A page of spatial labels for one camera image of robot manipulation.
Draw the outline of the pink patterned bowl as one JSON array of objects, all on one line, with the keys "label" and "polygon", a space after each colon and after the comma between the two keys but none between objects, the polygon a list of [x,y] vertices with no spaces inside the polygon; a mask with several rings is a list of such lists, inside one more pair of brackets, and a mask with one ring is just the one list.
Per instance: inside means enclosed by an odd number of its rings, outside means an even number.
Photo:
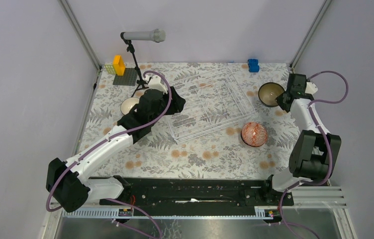
[{"label": "pink patterned bowl", "polygon": [[251,147],[263,146],[268,140],[266,129],[257,122],[248,122],[243,125],[240,135],[242,141]]}]

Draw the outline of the dark blue floral bowl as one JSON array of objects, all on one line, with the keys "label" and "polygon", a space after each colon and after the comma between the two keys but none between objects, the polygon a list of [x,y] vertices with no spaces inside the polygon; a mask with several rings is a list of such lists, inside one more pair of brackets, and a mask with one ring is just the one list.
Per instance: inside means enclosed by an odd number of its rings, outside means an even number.
[{"label": "dark blue floral bowl", "polygon": [[258,90],[258,98],[266,107],[276,107],[278,103],[276,98],[284,93],[284,88],[274,82],[263,84]]}]

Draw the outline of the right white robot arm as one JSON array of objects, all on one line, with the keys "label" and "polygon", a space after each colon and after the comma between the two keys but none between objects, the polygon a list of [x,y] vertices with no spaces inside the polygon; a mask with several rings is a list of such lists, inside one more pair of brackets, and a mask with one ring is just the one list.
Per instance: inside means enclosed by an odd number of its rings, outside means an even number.
[{"label": "right white robot arm", "polygon": [[276,98],[284,111],[295,119],[300,135],[287,169],[271,177],[271,186],[261,192],[264,203],[274,205],[281,192],[307,184],[321,186],[331,177],[342,140],[331,134],[316,111],[316,86],[305,75],[291,73],[286,90]]}]

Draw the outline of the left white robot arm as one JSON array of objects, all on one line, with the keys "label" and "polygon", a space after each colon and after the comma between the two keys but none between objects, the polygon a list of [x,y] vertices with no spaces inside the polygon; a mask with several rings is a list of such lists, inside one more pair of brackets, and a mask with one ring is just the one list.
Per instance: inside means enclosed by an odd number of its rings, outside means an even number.
[{"label": "left white robot arm", "polygon": [[133,106],[126,107],[128,111],[117,125],[94,145],[64,161],[53,159],[48,165],[46,180],[47,211],[63,208],[73,212],[86,202],[108,198],[117,204],[126,204],[130,192],[118,179],[92,179],[92,174],[113,155],[150,133],[161,117],[182,112],[185,103],[174,87],[167,93],[148,89],[135,99]]}]

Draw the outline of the teal bowl cream interior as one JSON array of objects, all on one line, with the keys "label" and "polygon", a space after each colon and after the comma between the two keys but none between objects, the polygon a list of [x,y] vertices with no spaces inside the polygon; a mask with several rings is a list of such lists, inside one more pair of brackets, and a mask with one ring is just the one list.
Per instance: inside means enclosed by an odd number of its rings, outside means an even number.
[{"label": "teal bowl cream interior", "polygon": [[123,113],[123,115],[128,114],[132,108],[139,103],[139,98],[131,97],[124,100],[120,106],[120,110]]}]

